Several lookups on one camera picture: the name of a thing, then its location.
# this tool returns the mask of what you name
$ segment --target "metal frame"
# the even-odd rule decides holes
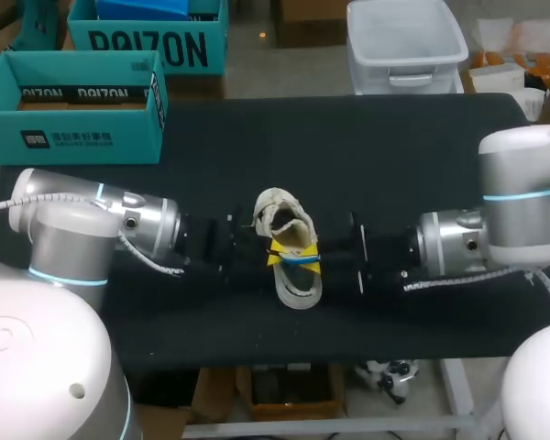
[[[461,359],[440,361],[452,415],[438,417],[368,417],[286,422],[218,423],[186,426],[182,438],[212,438],[249,435],[318,435],[331,433],[378,433],[384,431],[437,432],[452,429],[456,440],[489,440],[489,432],[502,425],[499,409],[501,375],[491,387],[494,395],[479,408],[475,406],[467,373]]]

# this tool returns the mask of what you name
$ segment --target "blue box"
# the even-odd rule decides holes
[[[227,0],[190,0],[189,21],[98,20],[94,0],[69,16],[77,50],[158,50],[166,75],[223,75]]]
[[[189,0],[96,0],[101,20],[187,20]]]
[[[167,108],[158,52],[3,52],[0,165],[158,163]]]

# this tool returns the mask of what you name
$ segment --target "white plastic bin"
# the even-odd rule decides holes
[[[443,0],[357,0],[348,5],[348,62],[356,93],[449,94],[468,57]]]

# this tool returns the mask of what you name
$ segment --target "shoe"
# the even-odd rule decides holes
[[[275,239],[292,257],[317,242],[314,222],[299,201],[287,191],[270,188],[255,204],[253,226],[257,234]],[[322,297],[322,278],[316,272],[285,262],[273,265],[275,289],[281,301],[292,309],[314,307]]]

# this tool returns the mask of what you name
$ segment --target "black tablecloth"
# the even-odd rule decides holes
[[[280,186],[320,235],[397,232],[433,210],[479,205],[478,145],[525,125],[506,95],[373,96],[188,102],[170,108],[158,166],[51,167],[178,201],[184,212],[250,218]],[[20,168],[2,171],[0,196]],[[522,275],[412,294],[394,307],[326,295],[311,310],[273,290],[236,291],[206,277],[175,280],[117,253],[104,321],[127,370],[370,358],[506,356],[550,324],[550,300]],[[0,260],[25,267],[28,244],[0,214]]]

